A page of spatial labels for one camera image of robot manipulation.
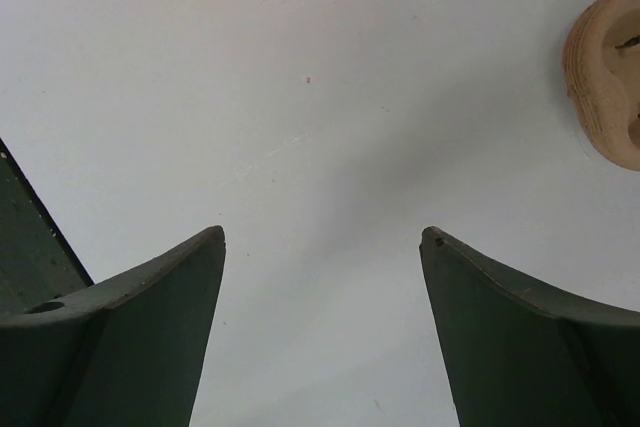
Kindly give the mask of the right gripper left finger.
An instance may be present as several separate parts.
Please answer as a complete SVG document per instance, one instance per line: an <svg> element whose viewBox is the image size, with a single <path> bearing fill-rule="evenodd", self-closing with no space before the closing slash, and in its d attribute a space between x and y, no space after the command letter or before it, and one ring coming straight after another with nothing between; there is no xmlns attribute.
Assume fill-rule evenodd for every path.
<svg viewBox="0 0 640 427"><path fill-rule="evenodd" d="M186 426L222 283L221 227L1 319L5 426Z"/></svg>

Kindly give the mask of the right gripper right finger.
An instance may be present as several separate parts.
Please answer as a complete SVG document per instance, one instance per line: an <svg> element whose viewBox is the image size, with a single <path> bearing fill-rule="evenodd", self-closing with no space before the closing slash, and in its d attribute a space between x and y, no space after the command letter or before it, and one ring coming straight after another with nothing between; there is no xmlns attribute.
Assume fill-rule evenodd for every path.
<svg viewBox="0 0 640 427"><path fill-rule="evenodd" d="M636 426L639 315L561 290L448 233L421 264L462 426Z"/></svg>

